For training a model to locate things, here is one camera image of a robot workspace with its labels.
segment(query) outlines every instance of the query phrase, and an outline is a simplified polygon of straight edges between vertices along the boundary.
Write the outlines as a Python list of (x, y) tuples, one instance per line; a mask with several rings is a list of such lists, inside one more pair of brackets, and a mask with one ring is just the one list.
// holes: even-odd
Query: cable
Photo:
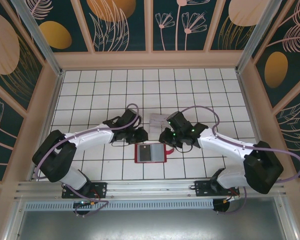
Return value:
[(245, 187), (243, 187), (243, 191), (244, 191), (244, 202), (241, 205), (241, 207), (239, 207), (237, 210), (234, 210), (234, 211), (220, 212), (220, 213), (224, 214), (224, 215), (229, 215), (229, 214), (237, 214), (238, 212), (240, 212), (244, 208), (244, 206), (246, 205), (246, 202), (247, 202), (247, 190)]
[(134, 103), (130, 103), (126, 109), (128, 109), (130, 106), (135, 106), (136, 107), (136, 115), (135, 115), (135, 118), (130, 122), (128, 123), (127, 125), (124, 125), (124, 126), (120, 126), (120, 127), (101, 127), (101, 128), (92, 128), (92, 129), (87, 129), (83, 132), (80, 132), (80, 133), (77, 133), (77, 134), (74, 134), (73, 136), (70, 136), (70, 137), (67, 137), (61, 141), (59, 141), (57, 144), (55, 144), (49, 151), (46, 152), (46, 154), (43, 156), (43, 158), (40, 160), (40, 162), (38, 163), (35, 171), (34, 171), (34, 176), (36, 179), (46, 179), (47, 177), (45, 176), (38, 176), (38, 172), (39, 172), (39, 169), (40, 167), (42, 166), (42, 164), (44, 163), (44, 161), (47, 159), (47, 157), (57, 148), (59, 147), (60, 145), (64, 144), (65, 142), (71, 140), (71, 139), (75, 139), (75, 138), (78, 138), (82, 135), (85, 135), (85, 134), (89, 134), (89, 133), (93, 133), (93, 132), (98, 132), (98, 131), (103, 131), (103, 130), (110, 130), (110, 131), (113, 131), (113, 130), (121, 130), (121, 129), (125, 129), (129, 126), (131, 126), (132, 124), (134, 124), (136, 122), (136, 120), (138, 119), (139, 117), (139, 107), (134, 104)]
[[(44, 163), (44, 161), (47, 159), (47, 157), (57, 148), (59, 147), (60, 145), (62, 145), (63, 143), (71, 140), (71, 139), (75, 139), (77, 137), (80, 137), (84, 134), (89, 134), (89, 133), (93, 133), (93, 132), (98, 132), (98, 131), (103, 131), (103, 130), (110, 130), (110, 131), (113, 131), (113, 130), (121, 130), (121, 129), (125, 129), (131, 125), (133, 125), (138, 117), (139, 117), (139, 107), (134, 104), (134, 103), (130, 103), (126, 109), (128, 109), (130, 106), (135, 106), (136, 107), (136, 115), (135, 115), (135, 118), (130, 122), (128, 123), (127, 125), (124, 125), (124, 126), (121, 126), (121, 127), (101, 127), (101, 128), (93, 128), (93, 129), (88, 129), (86, 131), (83, 131), (83, 132), (80, 132), (80, 133), (77, 133), (77, 134), (74, 134), (73, 136), (70, 136), (70, 137), (67, 137), (61, 141), (59, 141), (57, 144), (55, 144), (49, 151), (46, 152), (46, 154), (43, 156), (43, 158), (40, 160), (40, 162), (38, 163), (35, 171), (34, 171), (34, 176), (36, 179), (46, 179), (47, 177), (39, 177), (38, 176), (38, 172), (39, 172), (39, 169), (40, 167), (42, 166), (42, 164)], [(86, 197), (86, 196), (83, 196), (81, 195), (80, 193), (78, 193), (76, 190), (74, 190), (71, 186), (69, 185), (65, 185), (66, 187), (68, 187), (73, 193), (75, 193), (77, 196), (83, 198), (83, 199), (87, 199), (91, 202), (95, 202), (95, 203), (104, 203), (101, 207), (99, 207), (98, 209), (94, 210), (94, 211), (90, 211), (89, 213), (85, 214), (85, 215), (82, 215), (82, 218), (84, 218), (85, 216), (90, 216), (92, 214), (96, 214), (98, 213), (101, 209), (103, 209), (105, 206), (107, 206), (109, 204), (109, 201), (107, 200), (97, 200), (96, 198), (89, 198), (89, 197)], [(77, 216), (80, 216), (78, 213), (77, 213), (77, 209), (78, 209), (79, 206), (77, 206), (74, 210), (75, 214)]]
[[(212, 127), (212, 132), (214, 134), (214, 136), (228, 144), (231, 144), (231, 145), (234, 145), (236, 147), (239, 147), (239, 148), (243, 148), (243, 149), (251, 149), (251, 150), (256, 150), (256, 151), (266, 151), (266, 152), (277, 152), (277, 153), (283, 153), (283, 154), (289, 154), (290, 156), (292, 157), (295, 157), (296, 159), (299, 160), (300, 162), (300, 156), (298, 156), (297, 154), (293, 153), (293, 152), (290, 152), (290, 151), (285, 151), (285, 150), (281, 150), (281, 149), (275, 149), (275, 148), (266, 148), (266, 147), (254, 147), (254, 146), (245, 146), (245, 145), (242, 145), (242, 144), (239, 144), (239, 143), (236, 143), (236, 142), (232, 142), (232, 141), (229, 141), (227, 139), (224, 139), (223, 137), (217, 135), (217, 132), (216, 132), (216, 127), (220, 124), (220, 118), (218, 116), (218, 114), (210, 109), (209, 107), (206, 107), (206, 106), (200, 106), (200, 105), (195, 105), (195, 106), (190, 106), (190, 107), (187, 107), (185, 109), (183, 109), (181, 111), (181, 113), (183, 113), (184, 111), (186, 110), (189, 110), (189, 109), (193, 109), (193, 108), (202, 108), (202, 109), (206, 109), (206, 110), (209, 110), (210, 112), (212, 112), (216, 119), (217, 119), (217, 122), (216, 124)], [(288, 177), (286, 179), (282, 179), (282, 180), (278, 180), (276, 181), (276, 183), (285, 183), (285, 182), (288, 182), (288, 181), (291, 181), (291, 180), (294, 180), (294, 179), (297, 179), (298, 177), (300, 176), (300, 170), (292, 177)]]

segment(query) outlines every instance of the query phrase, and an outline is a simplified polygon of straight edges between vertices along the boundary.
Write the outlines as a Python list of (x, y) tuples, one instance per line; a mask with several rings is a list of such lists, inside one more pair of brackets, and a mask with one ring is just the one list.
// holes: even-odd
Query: gray metal floor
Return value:
[[(242, 204), (237, 201), (231, 208)], [(211, 209), (26, 212), (19, 240), (282, 240), (274, 201), (250, 198), (233, 215)]]

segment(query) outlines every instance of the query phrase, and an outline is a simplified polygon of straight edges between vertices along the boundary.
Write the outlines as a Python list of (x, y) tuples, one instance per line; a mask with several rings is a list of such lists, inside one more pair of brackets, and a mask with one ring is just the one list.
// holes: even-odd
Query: metal plate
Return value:
[[(208, 185), (209, 181), (195, 181), (195, 194), (197, 197), (213, 197), (213, 196), (231, 196), (233, 193), (228, 190), (224, 189), (221, 193), (214, 193)], [(239, 188), (233, 188), (233, 190), (240, 195)]]
[[(93, 182), (93, 189), (99, 195), (101, 199), (104, 199), (107, 194), (107, 183), (106, 182)], [(63, 199), (81, 199), (78, 195), (74, 194), (69, 188), (66, 186), (63, 187), (62, 195)], [(96, 196), (93, 191), (90, 191), (87, 195), (87, 198), (94, 199)]]

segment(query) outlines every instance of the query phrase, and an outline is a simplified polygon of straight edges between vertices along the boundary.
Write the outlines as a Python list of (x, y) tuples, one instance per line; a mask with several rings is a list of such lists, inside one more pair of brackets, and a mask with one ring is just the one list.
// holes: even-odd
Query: floral wallpaper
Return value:
[(28, 108), (42, 65), (0, 4), (0, 86)]
[(203, 50), (214, 0), (154, 0), (153, 50)]
[(0, 181), (14, 150), (23, 117), (0, 98)]

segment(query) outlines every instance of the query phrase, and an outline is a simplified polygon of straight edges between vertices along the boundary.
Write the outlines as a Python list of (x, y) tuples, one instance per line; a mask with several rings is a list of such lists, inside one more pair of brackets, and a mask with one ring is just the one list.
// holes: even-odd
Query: white tile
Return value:
[[(172, 148), (168, 145), (165, 146), (167, 151), (170, 151)], [(177, 149), (173, 150), (173, 153), (169, 154), (166, 156), (167, 159), (183, 159), (184, 155), (183, 155), (183, 149), (182, 148), (178, 148), (179, 151), (177, 151)]]
[(143, 108), (144, 98), (142, 94), (134, 94), (134, 95), (127, 95), (126, 96), (126, 105), (129, 104), (136, 104), (139, 108)]
[(206, 80), (206, 73), (204, 68), (190, 69), (191, 80)]
[(213, 110), (218, 114), (221, 122), (233, 122), (230, 107), (228, 106), (216, 106)]
[(94, 82), (80, 82), (77, 95), (92, 95), (94, 93)]
[(135, 145), (134, 144), (124, 146), (123, 159), (135, 159)]
[(257, 144), (257, 140), (255, 138), (239, 138), (239, 141), (244, 143)]
[(223, 81), (226, 92), (241, 93), (238, 80)]
[(144, 94), (158, 94), (159, 93), (159, 82), (158, 81), (145, 81), (143, 83)]
[(103, 96), (93, 96), (92, 98), (92, 109), (108, 109), (109, 104), (109, 96), (103, 95)]
[(126, 82), (127, 70), (112, 70), (111, 82)]
[(211, 107), (211, 98), (209, 93), (195, 93), (194, 94), (195, 105)]
[(237, 79), (236, 71), (235, 71), (234, 68), (221, 68), (220, 71), (221, 71), (221, 74), (222, 74), (222, 78), (224, 80)]
[(171, 158), (164, 163), (165, 179), (183, 179), (185, 177), (184, 160), (181, 158)]
[(110, 94), (126, 94), (127, 83), (126, 82), (111, 82)]
[(255, 134), (249, 121), (235, 122), (238, 138), (254, 138)]
[(77, 94), (78, 83), (64, 83), (60, 96), (75, 96)]
[(214, 107), (225, 107), (229, 106), (228, 98), (225, 93), (211, 93), (212, 105)]
[(219, 169), (225, 168), (224, 160), (222, 157), (205, 158), (204, 166), (207, 178), (211, 178)]
[(160, 95), (159, 94), (143, 95), (143, 107), (160, 108)]
[(64, 76), (64, 83), (78, 83), (81, 71), (66, 71)]
[(111, 81), (111, 70), (98, 70), (96, 71), (96, 82), (110, 82)]
[(111, 146), (106, 144), (104, 146), (104, 160), (109, 159), (124, 159), (124, 147), (123, 146)]
[(93, 95), (109, 95), (110, 82), (96, 82), (94, 84)]
[(205, 74), (208, 80), (222, 80), (219, 68), (206, 68)]
[(94, 83), (96, 80), (96, 70), (81, 71), (80, 82)]
[(176, 94), (160, 94), (162, 108), (176, 108), (178, 107)]
[(109, 109), (107, 119), (110, 120), (118, 116), (120, 117), (122, 116), (122, 114), (124, 114), (124, 112), (125, 109)]
[(143, 81), (158, 81), (158, 69), (144, 69)]
[(76, 96), (74, 109), (91, 109), (92, 96)]
[(187, 94), (192, 93), (192, 84), (191, 81), (176, 81), (176, 92), (178, 94)]
[(164, 179), (163, 163), (144, 163), (144, 179)]
[(109, 109), (125, 109), (126, 95), (110, 95)]
[(71, 167), (75, 168), (76, 170), (82, 170), (82, 162), (83, 161), (72, 161)]
[(88, 125), (90, 110), (74, 110), (71, 125)]
[(202, 149), (198, 148), (196, 146), (192, 147), (192, 150), (190, 152), (188, 152), (191, 149), (191, 146), (185, 146), (185, 144), (183, 144), (183, 151), (185, 153), (183, 153), (183, 157), (186, 159), (188, 158), (201, 158), (203, 159), (204, 156), (202, 154)]
[(141, 163), (135, 163), (134, 160), (123, 161), (123, 179), (143, 179), (144, 177), (144, 166)]
[(143, 71), (142, 69), (128, 70), (128, 81), (142, 81)]
[[(184, 107), (179, 107), (179, 110), (182, 111), (183, 109), (185, 109)], [(185, 112), (183, 112), (183, 115), (185, 117), (185, 119), (187, 119), (190, 123), (197, 123), (198, 119), (197, 119), (197, 114), (196, 111), (199, 112), (200, 109), (195, 109), (195, 108), (190, 108), (188, 110), (186, 110)]]
[(233, 139), (237, 138), (237, 132), (233, 122), (220, 122), (220, 124), (217, 126), (217, 131), (218, 133), (227, 137)]
[(200, 108), (198, 107), (196, 109), (196, 114), (198, 116), (198, 122), (199, 123), (214, 123), (216, 120), (215, 120), (215, 115), (207, 110), (207, 109), (204, 109), (204, 108)]
[(160, 81), (160, 93), (161, 94), (175, 94), (176, 83), (175, 81)]
[(128, 82), (126, 86), (126, 94), (143, 94), (143, 82), (142, 81)]
[(84, 151), (84, 160), (102, 160), (104, 159), (104, 144), (96, 144)]
[(190, 80), (189, 69), (175, 69), (174, 70), (175, 80)]
[(72, 110), (56, 111), (53, 125), (70, 125), (72, 112)]
[(209, 93), (208, 82), (206, 80), (192, 81), (194, 93)]
[(211, 157), (222, 157), (222, 154), (217, 151), (202, 149), (202, 152), (203, 152), (204, 159), (211, 158)]
[(57, 110), (70, 110), (74, 108), (76, 96), (61, 96), (59, 97)]
[(174, 81), (175, 72), (173, 69), (159, 69), (159, 80), (160, 81)]
[(151, 114), (160, 114), (160, 108), (145, 108), (143, 110), (143, 123), (150, 123), (150, 115)]
[(178, 112), (178, 108), (177, 107), (171, 107), (171, 108), (162, 108), (161, 109), (161, 113), (162, 114), (174, 114), (175, 112)]
[(121, 180), (123, 160), (104, 160), (102, 180)]
[(177, 99), (178, 99), (178, 107), (182, 108), (182, 107), (191, 107), (193, 105), (195, 105), (195, 101), (194, 101), (194, 95), (190, 94), (190, 93), (178, 93), (176, 95)]
[(241, 93), (227, 93), (230, 106), (245, 106), (244, 98)]
[(64, 126), (52, 126), (51, 127), (51, 132), (54, 130), (59, 130), (61, 133), (66, 134), (69, 133), (69, 125), (64, 125)]
[(187, 158), (184, 160), (186, 178), (205, 178), (206, 171), (203, 158)]
[(245, 106), (232, 106), (231, 112), (235, 122), (250, 121), (248, 111)]
[(225, 86), (222, 80), (208, 80), (210, 93), (225, 93)]
[(102, 161), (83, 161), (82, 172), (91, 180), (101, 180)]

